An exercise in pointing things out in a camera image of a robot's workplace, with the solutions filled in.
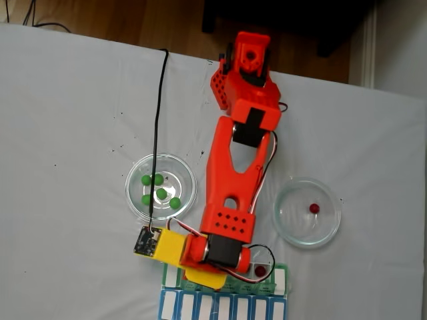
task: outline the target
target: circuit board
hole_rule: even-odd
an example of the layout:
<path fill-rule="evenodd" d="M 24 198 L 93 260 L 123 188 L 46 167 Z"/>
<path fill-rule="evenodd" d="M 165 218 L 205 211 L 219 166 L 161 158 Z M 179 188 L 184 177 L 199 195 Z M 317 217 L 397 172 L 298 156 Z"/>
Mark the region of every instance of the circuit board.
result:
<path fill-rule="evenodd" d="M 148 226 L 144 226 L 141 229 L 138 240 L 136 241 L 135 248 L 133 252 L 137 255 L 145 255 L 146 257 L 153 257 L 155 248 L 159 243 L 159 238 L 161 235 L 161 229 L 151 228 L 153 233 L 148 229 Z"/>

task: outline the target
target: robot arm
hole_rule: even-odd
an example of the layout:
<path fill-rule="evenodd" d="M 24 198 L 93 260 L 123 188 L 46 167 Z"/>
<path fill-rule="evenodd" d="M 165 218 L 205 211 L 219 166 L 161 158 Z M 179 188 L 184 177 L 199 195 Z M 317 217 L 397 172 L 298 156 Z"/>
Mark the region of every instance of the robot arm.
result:
<path fill-rule="evenodd" d="M 228 117 L 220 117 L 207 162 L 207 197 L 200 232 L 207 237 L 188 235 L 181 265 L 208 272 L 228 268 L 248 270 L 256 217 L 255 194 L 262 183 L 270 133 L 281 117 L 280 92 L 269 76 L 266 35 L 240 32 L 220 68 L 211 78 L 211 88 Z M 230 143 L 235 141 L 257 149 L 244 173 L 233 168 Z M 237 207 L 225 207 L 227 199 Z"/>

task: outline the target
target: white backdrop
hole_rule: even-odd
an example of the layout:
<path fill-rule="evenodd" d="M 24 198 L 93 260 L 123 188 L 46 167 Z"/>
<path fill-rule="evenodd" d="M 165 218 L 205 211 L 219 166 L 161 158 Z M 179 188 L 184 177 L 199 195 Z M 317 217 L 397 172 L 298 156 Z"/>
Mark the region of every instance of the white backdrop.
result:
<path fill-rule="evenodd" d="M 125 178 L 151 153 L 164 53 L 0 25 L 0 312 L 2 319 L 156 319 L 161 265 L 133 254 L 141 221 Z M 159 151 L 184 159 L 198 198 L 222 114 L 218 67 L 171 54 Z M 424 240 L 425 106 L 415 99 L 272 73 L 289 104 L 260 195 L 254 243 L 290 267 L 289 319 L 419 319 Z M 334 240 L 285 243 L 272 207 L 290 177 L 342 201 Z"/>

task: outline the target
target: red bead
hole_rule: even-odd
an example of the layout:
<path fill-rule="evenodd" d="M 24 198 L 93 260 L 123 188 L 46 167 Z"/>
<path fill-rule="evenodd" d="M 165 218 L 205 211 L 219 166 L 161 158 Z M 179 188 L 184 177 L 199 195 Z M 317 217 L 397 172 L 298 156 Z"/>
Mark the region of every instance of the red bead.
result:
<path fill-rule="evenodd" d="M 310 208 L 308 208 L 308 209 L 310 210 L 311 213 L 314 213 L 314 214 L 319 213 L 319 211 L 320 211 L 320 207 L 317 203 L 312 203 L 310 205 Z"/>
<path fill-rule="evenodd" d="M 256 268 L 255 268 L 255 275 L 257 276 L 257 277 L 263 277 L 264 275 L 266 275 L 266 273 L 267 273 L 267 271 L 266 271 L 266 268 L 264 268 L 262 265 L 258 265 Z"/>

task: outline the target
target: clear dish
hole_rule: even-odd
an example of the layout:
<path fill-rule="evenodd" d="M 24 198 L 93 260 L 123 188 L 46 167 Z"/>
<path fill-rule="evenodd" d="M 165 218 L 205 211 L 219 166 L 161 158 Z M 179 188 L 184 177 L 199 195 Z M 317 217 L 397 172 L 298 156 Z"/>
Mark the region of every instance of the clear dish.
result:
<path fill-rule="evenodd" d="M 148 155 L 139 160 L 131 169 L 126 178 L 125 192 L 127 202 L 137 217 L 149 221 L 149 206 L 141 201 L 143 195 L 149 195 L 150 185 L 143 185 L 141 178 L 144 175 L 151 176 L 153 155 Z M 156 173 L 163 175 L 163 184 L 154 185 L 154 211 L 153 221 L 164 221 L 170 217 L 176 217 L 186 213 L 195 201 L 197 195 L 197 182 L 195 175 L 183 160 L 166 153 L 157 155 Z M 156 190 L 164 188 L 167 197 L 163 200 L 156 195 Z M 178 197 L 181 206 L 172 209 L 169 201 Z"/>
<path fill-rule="evenodd" d="M 341 203 L 330 188 L 310 178 L 289 180 L 274 203 L 274 225 L 280 236 L 300 248 L 325 245 L 341 221 Z"/>

